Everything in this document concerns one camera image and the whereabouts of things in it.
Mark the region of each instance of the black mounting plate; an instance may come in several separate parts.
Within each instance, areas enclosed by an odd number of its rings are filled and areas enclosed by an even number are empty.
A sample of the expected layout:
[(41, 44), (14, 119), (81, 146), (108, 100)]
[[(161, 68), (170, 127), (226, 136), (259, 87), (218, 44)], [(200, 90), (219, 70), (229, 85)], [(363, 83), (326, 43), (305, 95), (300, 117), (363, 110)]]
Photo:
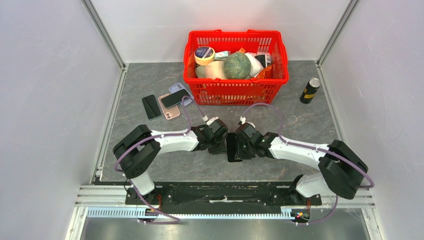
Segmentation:
[[(144, 196), (169, 214), (279, 214), (281, 206), (307, 205), (307, 199), (297, 196), (293, 202), (291, 181), (255, 182), (155, 182), (156, 188)], [(322, 205), (321, 196), (310, 198), (311, 205)], [(128, 189), (126, 205), (144, 205), (133, 188)]]

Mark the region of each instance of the black smartphone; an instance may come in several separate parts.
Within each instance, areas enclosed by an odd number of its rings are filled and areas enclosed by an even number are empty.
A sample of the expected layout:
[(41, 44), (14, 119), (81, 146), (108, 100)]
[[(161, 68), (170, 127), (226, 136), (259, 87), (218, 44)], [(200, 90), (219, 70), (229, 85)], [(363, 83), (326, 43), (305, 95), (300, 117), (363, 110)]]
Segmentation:
[(239, 146), (237, 143), (237, 135), (235, 132), (229, 132), (226, 136), (226, 160), (229, 163), (242, 162), (239, 158), (238, 151)]
[(149, 120), (159, 118), (160, 116), (162, 116), (162, 112), (161, 112), (161, 109), (159, 108), (158, 102), (156, 101), (155, 95), (152, 94), (152, 95), (143, 97), (141, 101), (143, 102), (144, 109), (146, 111), (147, 118)]
[(190, 94), (189, 94), (189, 92), (187, 90), (181, 89), (179, 91), (176, 91), (176, 92), (172, 93), (171, 95), (168, 95), (168, 96), (162, 98), (162, 104), (163, 104), (163, 106), (165, 108), (173, 107), (173, 106), (175, 106), (177, 104), (180, 104), (181, 103), (181, 99), (184, 96), (189, 96), (190, 97)]

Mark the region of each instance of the can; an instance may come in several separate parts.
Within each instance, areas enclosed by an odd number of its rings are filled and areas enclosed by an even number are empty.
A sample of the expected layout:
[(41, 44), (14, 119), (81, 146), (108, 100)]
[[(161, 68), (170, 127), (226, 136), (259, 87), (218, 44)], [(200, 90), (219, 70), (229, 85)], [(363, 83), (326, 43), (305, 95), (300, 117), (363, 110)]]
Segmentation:
[(300, 101), (304, 104), (308, 104), (314, 98), (315, 93), (321, 87), (321, 81), (318, 78), (312, 78), (309, 80), (305, 86), (305, 89), (300, 96)]

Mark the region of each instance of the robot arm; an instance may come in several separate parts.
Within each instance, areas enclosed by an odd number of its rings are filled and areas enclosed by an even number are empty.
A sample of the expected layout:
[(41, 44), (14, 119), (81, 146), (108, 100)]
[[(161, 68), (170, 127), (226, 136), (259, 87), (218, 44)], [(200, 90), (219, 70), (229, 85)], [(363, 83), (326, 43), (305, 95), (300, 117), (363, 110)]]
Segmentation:
[(238, 142), (235, 158), (251, 159), (255, 156), (272, 159), (287, 159), (311, 166), (320, 172), (300, 175), (296, 191), (309, 198), (316, 194), (336, 194), (345, 199), (353, 199), (364, 176), (347, 163), (340, 161), (328, 152), (336, 153), (362, 169), (367, 165), (342, 141), (332, 144), (313, 144), (291, 139), (282, 141), (278, 134), (267, 132), (262, 135), (253, 124), (243, 123), (236, 131)]
[(155, 131), (146, 125), (137, 126), (114, 148), (113, 154), (119, 159), (134, 144), (146, 140), (142, 149), (133, 149), (119, 163), (124, 175), (132, 181), (142, 195), (155, 189), (148, 167), (153, 159), (160, 154), (175, 151), (203, 151), (220, 154), (226, 150), (225, 135), (228, 128), (218, 117), (211, 118), (206, 124), (192, 127), (189, 132)]

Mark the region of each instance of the phone case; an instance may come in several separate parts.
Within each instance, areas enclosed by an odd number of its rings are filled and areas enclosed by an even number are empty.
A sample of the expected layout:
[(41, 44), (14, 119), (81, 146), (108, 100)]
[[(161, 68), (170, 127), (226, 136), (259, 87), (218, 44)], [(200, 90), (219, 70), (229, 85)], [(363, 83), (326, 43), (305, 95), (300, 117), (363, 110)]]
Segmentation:
[[(174, 85), (172, 85), (170, 88), (169, 88), (169, 91), (170, 91), (170, 93), (175, 93), (175, 92), (178, 92), (179, 90), (181, 90), (181, 89), (185, 89), (187, 92), (188, 92), (188, 94), (190, 94), (190, 97), (192, 98), (192, 99), (195, 99), (194, 97), (193, 97), (193, 95), (191, 94), (191, 92), (189, 92), (188, 90), (187, 90), (187, 88), (184, 86), (184, 85), (182, 85), (181, 84), (181, 82), (177, 82), (177, 83), (175, 83)], [(193, 101), (191, 100), (191, 99), (186, 99), (186, 100), (184, 100), (184, 106), (187, 106), (187, 105), (189, 105), (189, 104), (191, 104)]]
[(179, 91), (176, 91), (174, 93), (171, 93), (171, 95), (168, 95), (164, 98), (162, 98), (161, 102), (165, 108), (173, 107), (177, 104), (181, 103), (181, 99), (184, 96), (190, 96), (189, 92), (185, 89), (181, 89)]
[(165, 95), (160, 96), (157, 100), (159, 100), (160, 108), (162, 108), (163, 115), (165, 116), (166, 120), (171, 120), (173, 118), (176, 118), (180, 115), (180, 110), (178, 109), (178, 106), (173, 106), (170, 108), (165, 108), (162, 104), (162, 99), (166, 96), (171, 95), (171, 93), (167, 93)]
[(162, 116), (158, 103), (156, 102), (155, 95), (148, 95), (141, 99), (143, 102), (144, 110), (146, 111), (147, 118), (153, 120)]

